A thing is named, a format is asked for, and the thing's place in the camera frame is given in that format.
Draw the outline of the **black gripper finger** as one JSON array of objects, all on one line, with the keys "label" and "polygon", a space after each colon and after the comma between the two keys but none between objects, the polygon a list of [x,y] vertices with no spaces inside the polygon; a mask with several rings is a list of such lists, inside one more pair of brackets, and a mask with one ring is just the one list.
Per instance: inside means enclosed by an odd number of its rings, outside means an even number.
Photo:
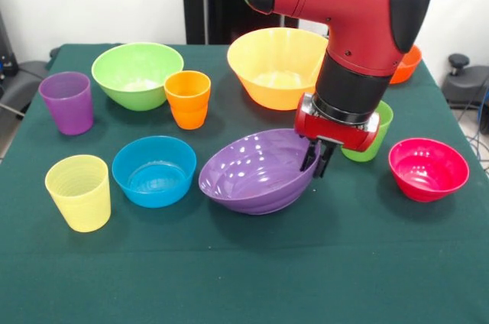
[{"label": "black gripper finger", "polygon": [[303,162],[300,167],[300,171],[306,171],[315,161],[317,157],[318,141],[309,139],[309,145],[306,150]]},{"label": "black gripper finger", "polygon": [[324,143],[324,148],[319,156],[316,169],[314,171],[314,178],[323,178],[325,170],[329,165],[329,161],[336,149],[336,143]]}]

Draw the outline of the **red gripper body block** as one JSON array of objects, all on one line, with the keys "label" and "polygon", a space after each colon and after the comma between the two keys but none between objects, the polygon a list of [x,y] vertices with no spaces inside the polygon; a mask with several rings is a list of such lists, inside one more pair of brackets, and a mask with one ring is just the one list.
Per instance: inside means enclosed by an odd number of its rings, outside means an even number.
[{"label": "red gripper body block", "polygon": [[380,124],[381,117],[377,112],[373,112],[363,125],[347,125],[325,118],[313,105],[313,95],[306,92],[296,110],[294,130],[312,141],[330,141],[345,149],[363,152],[374,143]]}]

